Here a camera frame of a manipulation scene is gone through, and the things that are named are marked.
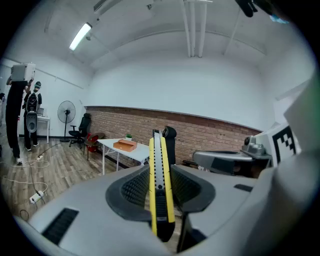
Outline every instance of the white desk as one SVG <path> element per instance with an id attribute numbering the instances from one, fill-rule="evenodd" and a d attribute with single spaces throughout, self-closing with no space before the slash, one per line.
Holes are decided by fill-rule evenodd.
<path id="1" fill-rule="evenodd" d="M 149 161 L 149 146 L 138 143 L 136 149 L 131 152 L 123 151 L 118 148 L 114 148 L 114 143 L 122 138 L 109 138 L 109 139 L 98 139 L 98 142 L 102 144 L 102 174 L 105 175 L 105 155 L 117 152 L 116 157 L 116 170 L 118 171 L 119 167 L 119 154 L 127 156 L 129 158 L 135 159 L 140 162 L 140 165 L 144 165 L 145 161 Z"/>
<path id="2" fill-rule="evenodd" d="M 50 117 L 38 115 L 38 122 L 46 122 L 46 143 L 49 143 Z"/>

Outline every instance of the white wall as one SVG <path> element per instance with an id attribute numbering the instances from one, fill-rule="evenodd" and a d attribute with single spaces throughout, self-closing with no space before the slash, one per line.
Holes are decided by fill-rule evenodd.
<path id="1" fill-rule="evenodd" d="M 49 1 L 40 3 L 26 18 L 11 41 L 0 65 L 0 74 L 3 77 L 0 80 L 0 89 L 9 91 L 5 82 L 12 65 L 17 62 L 35 63 L 37 70 L 34 83 L 41 82 L 42 105 L 47 107 L 47 114 L 51 118 L 49 134 L 50 136 L 63 136 L 65 127 L 58 120 L 58 107 L 63 101 L 71 101 L 75 105 L 76 116 L 67 127 L 68 130 L 72 130 L 70 125 L 79 126 L 84 113 L 80 99 L 83 98 L 94 71 L 74 58 L 69 50 L 69 45 L 61 44 L 45 33 L 45 23 L 50 15 L 51 7 L 52 4 Z M 23 134 L 23 130 L 23 122 L 21 121 L 18 133 Z M 46 124 L 39 124 L 38 135 L 46 134 Z"/>
<path id="2" fill-rule="evenodd" d="M 265 88 L 267 128 L 278 120 L 285 120 L 284 109 L 291 105 L 292 97 L 304 89 L 317 66 L 302 35 L 292 26 L 282 26 L 282 36 L 273 34 L 266 43 L 268 56 L 259 66 Z"/>
<path id="3" fill-rule="evenodd" d="M 258 70 L 243 61 L 161 51 L 98 71 L 83 103 L 186 113 L 263 130 L 262 101 Z"/>

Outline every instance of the office chair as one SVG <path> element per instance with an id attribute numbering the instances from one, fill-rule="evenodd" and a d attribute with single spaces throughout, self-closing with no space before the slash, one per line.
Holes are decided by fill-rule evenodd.
<path id="1" fill-rule="evenodd" d="M 165 126 L 162 137 L 165 139 L 166 151 L 168 155 L 169 168 L 176 163 L 176 136 L 177 132 L 170 126 Z"/>
<path id="2" fill-rule="evenodd" d="M 85 113 L 81 119 L 81 123 L 79 126 L 79 130 L 75 130 L 76 125 L 70 125 L 73 127 L 73 130 L 69 131 L 69 134 L 73 137 L 75 137 L 75 140 L 71 140 L 69 147 L 71 147 L 72 144 L 78 143 L 79 148 L 81 149 L 81 143 L 83 143 L 85 140 L 83 139 L 84 137 L 87 136 L 87 128 L 88 125 L 90 124 L 91 118 L 89 113 Z"/>

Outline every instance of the yellow strip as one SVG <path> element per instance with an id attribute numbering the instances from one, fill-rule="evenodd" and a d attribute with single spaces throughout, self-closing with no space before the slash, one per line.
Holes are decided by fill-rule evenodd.
<path id="1" fill-rule="evenodd" d="M 166 208 L 168 212 L 168 222 L 172 223 L 172 222 L 175 222 L 174 200 L 172 197 L 167 146 L 166 146 L 166 140 L 164 137 L 161 137 L 161 150 L 162 150 L 162 163 L 163 163 L 163 174 L 164 174 L 164 185 L 165 185 Z"/>
<path id="2" fill-rule="evenodd" d="M 149 141 L 149 198 L 152 232 L 157 235 L 154 144 L 155 140 L 151 138 Z"/>

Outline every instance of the orange box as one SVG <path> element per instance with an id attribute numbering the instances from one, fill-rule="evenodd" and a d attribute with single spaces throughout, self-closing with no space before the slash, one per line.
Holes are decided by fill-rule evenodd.
<path id="1" fill-rule="evenodd" d="M 120 139 L 118 142 L 113 143 L 113 147 L 119 150 L 131 152 L 137 148 L 137 143 L 126 139 Z"/>

